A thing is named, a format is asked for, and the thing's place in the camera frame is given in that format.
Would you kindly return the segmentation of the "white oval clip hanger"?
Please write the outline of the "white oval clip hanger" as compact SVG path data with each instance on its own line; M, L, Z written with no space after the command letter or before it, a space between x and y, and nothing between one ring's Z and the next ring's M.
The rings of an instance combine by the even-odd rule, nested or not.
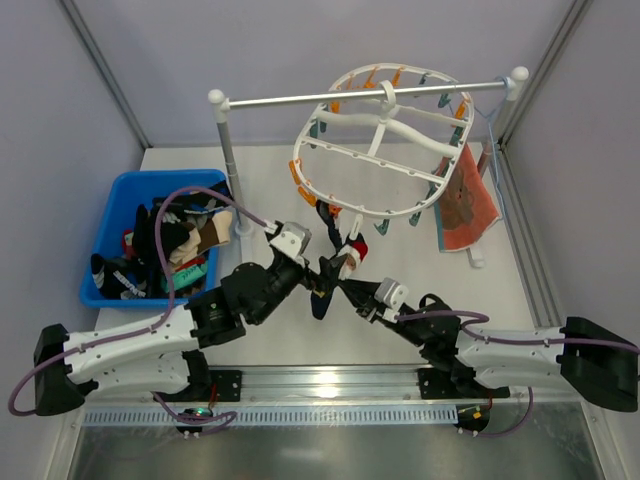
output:
M446 73L398 63L357 67L329 88L294 142L298 194L339 216L361 214L386 234L416 224L444 193L474 124L468 89Z

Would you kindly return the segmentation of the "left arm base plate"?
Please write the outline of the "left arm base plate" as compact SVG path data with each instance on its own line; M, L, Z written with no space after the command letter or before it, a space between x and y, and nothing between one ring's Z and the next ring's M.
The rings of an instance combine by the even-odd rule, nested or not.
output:
M241 400L243 372L237 369L210 369L210 380L198 400L207 403L236 403Z

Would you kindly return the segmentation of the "beige brown striped sock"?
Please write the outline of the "beige brown striped sock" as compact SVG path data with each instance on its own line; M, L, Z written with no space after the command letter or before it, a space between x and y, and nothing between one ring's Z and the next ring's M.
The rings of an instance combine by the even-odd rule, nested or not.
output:
M200 236L198 251L202 253L228 244L231 240L232 221L233 214L228 210L216 213L208 219L198 230Z

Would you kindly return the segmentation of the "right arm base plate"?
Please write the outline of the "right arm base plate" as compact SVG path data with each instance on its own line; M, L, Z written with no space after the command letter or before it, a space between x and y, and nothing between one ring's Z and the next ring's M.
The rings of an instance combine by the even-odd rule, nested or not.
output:
M422 400L445 399L505 399L510 397L508 387L488 389L472 381L457 386L448 373L433 369L416 370L418 389Z

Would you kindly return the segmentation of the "navy christmas sock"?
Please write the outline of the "navy christmas sock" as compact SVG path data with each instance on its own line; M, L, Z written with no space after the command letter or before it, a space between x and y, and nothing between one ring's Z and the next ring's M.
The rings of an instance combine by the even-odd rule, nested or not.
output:
M347 280L359 268L369 251L368 244L361 232L364 217L361 214L357 214L348 234L343 237L339 229L337 207L322 200L317 200L315 210L327 227L329 240L336 250L336 255L338 257L345 256L338 278Z
M329 309L334 290L338 287L345 255L335 255L330 259L319 259L320 271L312 278L311 313L316 320L323 320Z

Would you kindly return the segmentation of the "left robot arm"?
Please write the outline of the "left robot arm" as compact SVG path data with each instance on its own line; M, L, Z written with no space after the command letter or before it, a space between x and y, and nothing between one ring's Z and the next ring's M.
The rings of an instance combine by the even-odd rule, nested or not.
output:
M102 331L45 327L33 355L36 415L61 415L101 394L150 391L174 401L200 393L209 384L204 349L243 337L298 286L321 295L335 288L328 259L319 265L275 252L269 267L242 263L167 317Z

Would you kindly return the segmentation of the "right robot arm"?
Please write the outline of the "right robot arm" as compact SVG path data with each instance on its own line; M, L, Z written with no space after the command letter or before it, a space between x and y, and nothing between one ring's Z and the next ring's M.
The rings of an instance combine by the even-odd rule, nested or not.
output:
M462 397L509 387L578 393L601 408L631 413L639 407L639 348L597 323L570 316L561 327L495 330L479 312L454 310L435 294L418 307L392 279L339 284L356 313L417 347Z

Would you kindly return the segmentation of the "black blue sport sock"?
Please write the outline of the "black blue sport sock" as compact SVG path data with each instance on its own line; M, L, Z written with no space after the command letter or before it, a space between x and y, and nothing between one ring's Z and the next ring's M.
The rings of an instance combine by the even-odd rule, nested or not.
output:
M207 188L229 198L230 200L234 200L225 180L219 181ZM166 197L153 198L153 207L160 207L165 199ZM210 196L203 192L191 191L174 198L168 205L166 212L182 216L213 215L216 210L227 206L228 204L226 202L218 199L217 197Z
M109 300L137 300L147 297L147 270L138 260L106 259L92 254L91 275L101 295Z

